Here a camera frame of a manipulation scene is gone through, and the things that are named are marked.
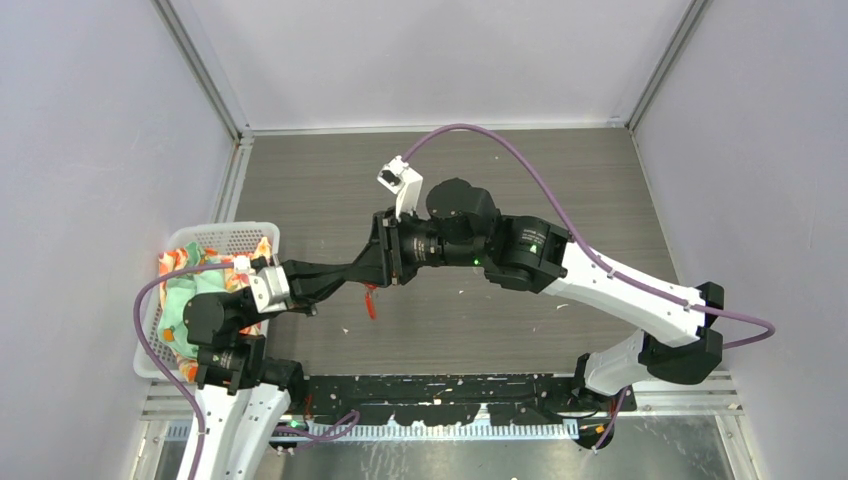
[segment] green cloth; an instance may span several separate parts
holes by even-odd
[[[219,263],[217,257],[207,257],[206,252],[195,242],[186,245],[185,249],[188,253],[187,267],[200,265],[204,259],[205,263]],[[197,345],[188,343],[188,329],[183,323],[183,310],[197,294],[226,291],[223,270],[209,270],[168,280],[165,284],[165,305],[156,327],[159,340],[184,357],[197,358]],[[168,329],[174,334],[173,342],[166,342],[163,336]]]

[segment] white wall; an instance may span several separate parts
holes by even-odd
[[[626,120],[689,0],[192,3],[262,130]]]
[[[131,305],[230,140],[149,0],[0,7],[3,478],[126,478]]]
[[[774,479],[845,478],[845,18],[836,0],[714,2],[636,136],[682,279],[778,327],[727,354]]]

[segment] wood-grain surface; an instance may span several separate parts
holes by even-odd
[[[584,237],[601,252],[673,281],[642,170],[623,129],[507,131],[536,166]],[[377,172],[420,134],[259,137],[238,220],[280,227],[280,256],[342,263],[356,256],[371,214],[393,204]],[[429,188],[460,177],[488,189],[505,214],[559,223],[523,168],[493,141],[449,133],[412,159]],[[368,318],[365,289],[342,287],[306,318],[271,322],[268,354],[302,362],[307,374],[571,372],[577,357],[605,349],[633,327],[564,298],[502,290],[469,268],[421,269],[379,291]]]

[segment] colorful cloth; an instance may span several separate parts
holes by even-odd
[[[251,259],[265,257],[271,259],[271,243],[263,237],[256,250],[250,254]],[[235,255],[218,255],[212,249],[201,248],[197,243],[190,243],[159,255],[159,275],[181,270],[187,266],[207,263],[232,262]],[[232,268],[224,270],[209,270],[193,275],[172,278],[159,284],[159,305],[162,314],[157,326],[159,339],[168,345],[177,358],[180,372],[189,382],[194,381],[197,373],[197,346],[188,343],[188,331],[183,324],[182,314],[186,303],[195,295],[209,292],[235,292],[246,287],[248,278],[245,274],[236,274]],[[259,334],[259,326],[254,325],[241,331],[245,335]]]

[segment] white basket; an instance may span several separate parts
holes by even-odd
[[[165,250],[175,250],[191,242],[197,242],[201,247],[215,249],[221,255],[253,253],[262,237],[268,237],[268,241],[271,242],[271,252],[277,253],[280,246],[280,230],[273,223],[267,222],[213,223],[183,228],[171,236]],[[156,335],[156,326],[159,325],[161,314],[159,292],[153,289],[150,292],[147,312],[144,314],[144,334],[147,336],[150,346],[153,347],[153,351],[156,352],[156,356],[165,362],[174,376],[182,379],[182,374],[177,368],[177,360],[171,352],[171,348],[159,341],[159,336]],[[262,322],[259,329],[262,334],[265,334],[268,329],[268,322]],[[156,368],[140,343],[135,350],[133,369],[140,377],[165,380],[165,375]]]

